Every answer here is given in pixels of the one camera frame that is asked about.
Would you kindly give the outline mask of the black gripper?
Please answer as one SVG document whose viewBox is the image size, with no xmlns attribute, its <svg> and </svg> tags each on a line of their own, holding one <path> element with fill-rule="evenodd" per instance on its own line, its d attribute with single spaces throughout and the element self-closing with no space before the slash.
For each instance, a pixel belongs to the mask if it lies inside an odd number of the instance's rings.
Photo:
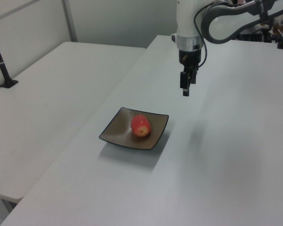
<svg viewBox="0 0 283 226">
<path fill-rule="evenodd" d="M 196 84 L 196 77 L 201 61 L 201 49 L 189 52 L 179 50 L 179 62 L 184 66 L 180 73 L 180 88 L 183 90 L 183 96 L 189 96 L 189 85 Z"/>
</svg>

